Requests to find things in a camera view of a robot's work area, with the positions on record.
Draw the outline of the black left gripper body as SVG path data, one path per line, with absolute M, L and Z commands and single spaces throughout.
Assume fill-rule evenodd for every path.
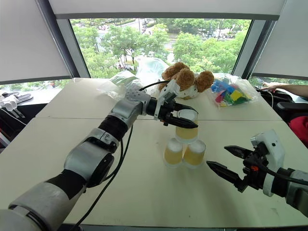
M 175 116 L 173 116 L 172 112 L 177 111 L 179 109 L 179 105 L 176 102 L 172 103 L 164 103 L 159 110 L 158 119 L 163 123 L 164 126 L 168 126 L 169 124 L 178 126 L 180 123 Z

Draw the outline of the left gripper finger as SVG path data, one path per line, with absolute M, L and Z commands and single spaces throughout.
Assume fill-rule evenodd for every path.
M 176 103 L 174 106 L 174 111 L 180 111 L 180 110 L 193 110 L 195 112 L 197 112 L 194 108 L 187 106 L 187 105 L 183 105 L 180 103 Z
M 171 117 L 167 121 L 168 124 L 174 125 L 180 128 L 197 128 L 198 125 L 191 120 L 185 118 Z

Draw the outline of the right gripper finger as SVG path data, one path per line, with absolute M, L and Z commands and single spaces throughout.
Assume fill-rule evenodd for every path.
M 226 166 L 214 161 L 206 161 L 206 163 L 218 176 L 233 185 L 239 184 L 242 181 L 237 173 L 229 170 Z
M 253 152 L 251 150 L 248 150 L 246 148 L 239 147 L 239 146 L 236 146 L 236 145 L 224 146 L 224 149 L 227 150 L 232 155 L 234 155 L 238 158 L 241 158 L 241 159 L 248 158 L 249 155 Z

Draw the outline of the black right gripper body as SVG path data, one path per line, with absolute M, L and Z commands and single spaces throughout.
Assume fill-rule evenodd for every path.
M 267 148 L 265 144 L 260 143 L 254 148 L 248 158 L 243 160 L 243 173 L 246 174 L 236 188 L 239 192 L 243 192 L 248 186 L 259 190 L 263 189 L 266 172 L 263 169 L 268 164 L 265 157 Z

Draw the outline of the yellow paper cup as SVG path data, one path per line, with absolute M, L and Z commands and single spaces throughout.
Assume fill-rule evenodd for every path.
M 196 124 L 198 124 L 198 113 L 195 110 L 191 109 L 182 109 L 177 112 L 178 118 L 188 119 Z M 175 130 L 176 139 L 182 143 L 192 143 L 197 140 L 198 137 L 198 128 L 181 128 L 176 127 Z
M 171 168 L 177 168 L 181 165 L 183 154 L 183 144 L 176 138 L 168 141 L 164 151 L 164 163 Z
M 198 168 L 204 162 L 205 151 L 205 143 L 201 140 L 196 140 L 195 142 L 188 144 L 182 162 L 189 168 Z

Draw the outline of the person's bare hand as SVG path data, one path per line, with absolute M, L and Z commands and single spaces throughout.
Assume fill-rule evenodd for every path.
M 279 82 L 264 82 L 262 84 L 261 89 L 262 90 L 271 90 L 271 91 L 275 91 L 277 88 L 279 88 L 282 85 L 282 83 Z

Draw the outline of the brown teddy bear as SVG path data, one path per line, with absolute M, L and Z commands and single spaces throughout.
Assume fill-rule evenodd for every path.
M 197 97 L 214 83 L 214 75 L 210 71 L 194 73 L 186 64 L 177 62 L 169 66 L 162 74 L 164 81 L 175 80 L 179 85 L 178 97 L 184 100 Z

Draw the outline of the clear plastic bag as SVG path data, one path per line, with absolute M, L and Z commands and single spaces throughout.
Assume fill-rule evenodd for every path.
M 124 97 L 128 90 L 140 89 L 152 83 L 162 81 L 162 73 L 169 67 L 163 60 L 153 57 L 138 59 L 137 73 L 123 70 L 107 79 L 97 87 L 97 91 L 115 100 Z

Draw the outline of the bag of coloured pieces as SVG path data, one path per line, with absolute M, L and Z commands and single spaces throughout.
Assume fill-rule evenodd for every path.
M 214 73 L 210 96 L 217 107 L 256 103 L 259 93 L 246 80 L 227 73 Z

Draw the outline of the red garment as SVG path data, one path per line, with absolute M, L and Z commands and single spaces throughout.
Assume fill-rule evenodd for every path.
M 290 120 L 289 127 L 308 148 L 308 116 L 299 116 Z

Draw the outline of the white roller blind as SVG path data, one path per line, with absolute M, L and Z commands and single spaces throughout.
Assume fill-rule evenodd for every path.
M 0 0 L 0 83 L 69 76 L 35 0 Z
M 286 0 L 49 0 L 58 19 L 235 18 L 278 20 Z
M 308 80 L 308 0 L 286 0 L 252 76 Z

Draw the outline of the white plastic device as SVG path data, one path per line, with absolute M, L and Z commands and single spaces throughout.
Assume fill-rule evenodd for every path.
M 31 100 L 32 98 L 32 94 L 18 96 L 17 94 L 10 93 L 0 101 L 0 108 L 5 108 L 7 111 L 13 111 L 17 108 L 18 104 Z

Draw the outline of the dark window frame post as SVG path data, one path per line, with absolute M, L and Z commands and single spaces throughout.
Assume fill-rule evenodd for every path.
M 231 72 L 232 75 L 243 79 L 251 77 L 275 24 L 276 21 L 272 20 L 251 21 Z
M 90 78 L 72 25 L 68 19 L 58 19 L 49 0 L 35 0 L 40 14 L 51 34 L 71 78 Z

